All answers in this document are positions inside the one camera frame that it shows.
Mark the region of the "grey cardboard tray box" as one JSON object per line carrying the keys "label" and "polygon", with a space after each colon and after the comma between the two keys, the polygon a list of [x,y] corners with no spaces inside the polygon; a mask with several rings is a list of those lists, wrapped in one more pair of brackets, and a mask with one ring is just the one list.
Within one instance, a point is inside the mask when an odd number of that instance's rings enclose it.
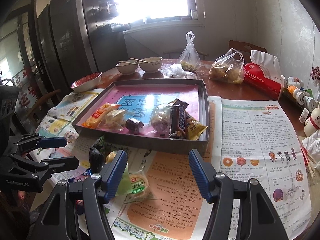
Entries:
{"label": "grey cardboard tray box", "polygon": [[[209,102],[206,85],[202,80],[141,79],[115,81],[103,91],[72,122],[76,131],[85,136],[104,136],[110,143],[166,153],[188,154],[196,149],[204,154],[209,141],[205,130],[197,140],[159,137],[150,124],[157,106],[165,106],[175,99],[188,104],[186,111],[206,127],[210,126]],[[84,122],[105,103],[115,103],[127,111],[126,118],[135,118],[144,124],[141,134],[128,129],[115,131],[106,128],[87,128]]]}

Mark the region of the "plastic bag with yellow food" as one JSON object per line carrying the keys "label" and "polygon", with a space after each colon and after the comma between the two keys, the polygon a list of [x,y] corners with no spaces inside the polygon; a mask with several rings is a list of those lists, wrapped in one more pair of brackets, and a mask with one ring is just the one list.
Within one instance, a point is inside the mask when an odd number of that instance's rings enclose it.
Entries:
{"label": "plastic bag with yellow food", "polygon": [[209,70],[209,79],[232,84],[240,84],[244,80],[245,60],[243,54],[231,48],[225,55],[217,58]]}

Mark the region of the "orange snack packet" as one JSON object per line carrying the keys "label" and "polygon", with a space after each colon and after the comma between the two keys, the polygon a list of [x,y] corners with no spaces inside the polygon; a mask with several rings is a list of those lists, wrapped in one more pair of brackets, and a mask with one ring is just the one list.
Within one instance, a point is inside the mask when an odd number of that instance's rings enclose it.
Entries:
{"label": "orange snack packet", "polygon": [[101,123],[103,118],[111,111],[117,110],[120,105],[115,103],[105,103],[98,108],[84,123],[83,127],[95,129]]}

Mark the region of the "orange cap medicine bottle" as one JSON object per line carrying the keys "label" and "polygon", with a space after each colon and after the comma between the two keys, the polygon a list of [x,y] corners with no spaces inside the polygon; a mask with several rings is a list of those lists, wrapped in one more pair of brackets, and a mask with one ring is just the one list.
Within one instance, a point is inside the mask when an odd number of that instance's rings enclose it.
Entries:
{"label": "orange cap medicine bottle", "polygon": [[298,104],[303,105],[305,103],[305,94],[299,88],[294,85],[288,85],[287,90]]}

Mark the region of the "round green label pastry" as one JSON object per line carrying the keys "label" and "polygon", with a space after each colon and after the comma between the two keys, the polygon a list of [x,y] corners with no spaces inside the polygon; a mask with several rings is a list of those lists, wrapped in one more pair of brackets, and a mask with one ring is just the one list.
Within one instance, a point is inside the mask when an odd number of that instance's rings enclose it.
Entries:
{"label": "round green label pastry", "polygon": [[124,204],[140,203],[151,199],[152,193],[147,176],[142,170],[129,174],[132,190],[127,194]]}

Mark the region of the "red dotted bowl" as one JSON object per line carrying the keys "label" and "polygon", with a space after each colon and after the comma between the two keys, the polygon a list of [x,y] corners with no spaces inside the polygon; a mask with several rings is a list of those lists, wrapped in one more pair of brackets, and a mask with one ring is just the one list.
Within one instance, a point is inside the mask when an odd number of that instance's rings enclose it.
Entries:
{"label": "red dotted bowl", "polygon": [[74,81],[71,89],[75,93],[82,93],[94,89],[101,81],[102,72],[95,72]]}

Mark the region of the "tied clear plastic bag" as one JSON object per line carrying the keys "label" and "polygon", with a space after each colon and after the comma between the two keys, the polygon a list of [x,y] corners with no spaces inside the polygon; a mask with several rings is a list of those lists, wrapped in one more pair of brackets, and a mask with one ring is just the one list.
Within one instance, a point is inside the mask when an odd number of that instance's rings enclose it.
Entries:
{"label": "tied clear plastic bag", "polygon": [[183,70],[189,71],[189,72],[196,72],[201,65],[200,57],[196,52],[197,50],[194,47],[194,43],[193,43],[194,38],[195,38],[195,35],[192,31],[189,31],[186,33],[185,39],[186,39],[187,45],[183,50],[183,52],[188,54],[180,55],[180,57],[178,58],[178,63],[182,66]]}

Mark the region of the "black triangular snack pack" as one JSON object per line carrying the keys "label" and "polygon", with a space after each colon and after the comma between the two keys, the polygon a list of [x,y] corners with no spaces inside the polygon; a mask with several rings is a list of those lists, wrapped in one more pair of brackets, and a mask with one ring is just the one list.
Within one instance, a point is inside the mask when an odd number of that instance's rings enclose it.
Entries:
{"label": "black triangular snack pack", "polygon": [[89,164],[92,173],[99,173],[105,164],[106,157],[111,153],[111,146],[101,136],[89,148]]}

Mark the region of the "Snickers chocolate bar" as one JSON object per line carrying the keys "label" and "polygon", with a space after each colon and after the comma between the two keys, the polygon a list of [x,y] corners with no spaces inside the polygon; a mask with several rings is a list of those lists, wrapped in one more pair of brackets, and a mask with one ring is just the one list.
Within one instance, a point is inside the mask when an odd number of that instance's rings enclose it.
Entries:
{"label": "Snickers chocolate bar", "polygon": [[186,112],[188,103],[175,99],[171,106],[170,112],[170,132],[169,138],[185,139],[186,138]]}

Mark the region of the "dark refrigerator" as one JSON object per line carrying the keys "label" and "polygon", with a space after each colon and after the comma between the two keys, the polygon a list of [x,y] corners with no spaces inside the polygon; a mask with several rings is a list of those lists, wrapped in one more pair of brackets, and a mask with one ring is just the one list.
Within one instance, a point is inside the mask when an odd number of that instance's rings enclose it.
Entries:
{"label": "dark refrigerator", "polygon": [[116,0],[35,0],[40,65],[61,96],[71,84],[128,57]]}

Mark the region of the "dark brown cake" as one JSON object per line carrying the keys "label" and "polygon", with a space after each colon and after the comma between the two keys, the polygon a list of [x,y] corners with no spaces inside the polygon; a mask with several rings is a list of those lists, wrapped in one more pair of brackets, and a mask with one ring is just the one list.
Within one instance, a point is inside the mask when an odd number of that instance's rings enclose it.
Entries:
{"label": "dark brown cake", "polygon": [[143,122],[135,118],[128,118],[125,122],[126,129],[132,134],[139,134],[143,126],[144,126]]}

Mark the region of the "clear pastry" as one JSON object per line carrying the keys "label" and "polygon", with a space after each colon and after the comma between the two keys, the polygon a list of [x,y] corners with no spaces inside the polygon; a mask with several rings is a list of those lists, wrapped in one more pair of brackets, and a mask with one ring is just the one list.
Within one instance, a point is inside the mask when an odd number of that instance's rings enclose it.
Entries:
{"label": "clear pastry", "polygon": [[106,114],[98,125],[99,129],[113,132],[121,132],[125,127],[126,120],[132,115],[127,109],[116,109]]}

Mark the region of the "newspaper right sheet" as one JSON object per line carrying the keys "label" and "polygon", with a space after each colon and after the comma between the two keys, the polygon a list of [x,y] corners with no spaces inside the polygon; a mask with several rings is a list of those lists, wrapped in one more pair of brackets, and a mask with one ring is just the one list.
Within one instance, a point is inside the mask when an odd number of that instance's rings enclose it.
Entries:
{"label": "newspaper right sheet", "polygon": [[[213,116],[204,160],[239,181],[255,178],[289,239],[308,226],[311,200],[304,155],[276,101],[210,97]],[[212,205],[200,195],[187,155],[133,151],[129,171],[143,170],[154,199],[125,204],[112,226],[116,239],[202,239]]]}

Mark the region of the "yellow snack packet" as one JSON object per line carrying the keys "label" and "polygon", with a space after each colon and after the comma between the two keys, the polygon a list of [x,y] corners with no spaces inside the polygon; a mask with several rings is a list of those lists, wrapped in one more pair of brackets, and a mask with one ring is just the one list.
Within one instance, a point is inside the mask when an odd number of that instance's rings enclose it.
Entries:
{"label": "yellow snack packet", "polygon": [[188,112],[185,113],[186,137],[188,140],[199,140],[200,136],[207,130],[207,126],[201,124]]}

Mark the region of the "white medicine bottle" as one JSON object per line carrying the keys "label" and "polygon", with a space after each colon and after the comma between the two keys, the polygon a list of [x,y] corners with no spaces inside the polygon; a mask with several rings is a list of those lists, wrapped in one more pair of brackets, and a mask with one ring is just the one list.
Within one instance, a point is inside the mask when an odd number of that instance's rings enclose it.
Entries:
{"label": "white medicine bottle", "polygon": [[311,113],[316,107],[315,99],[310,96],[306,96],[304,107]]}

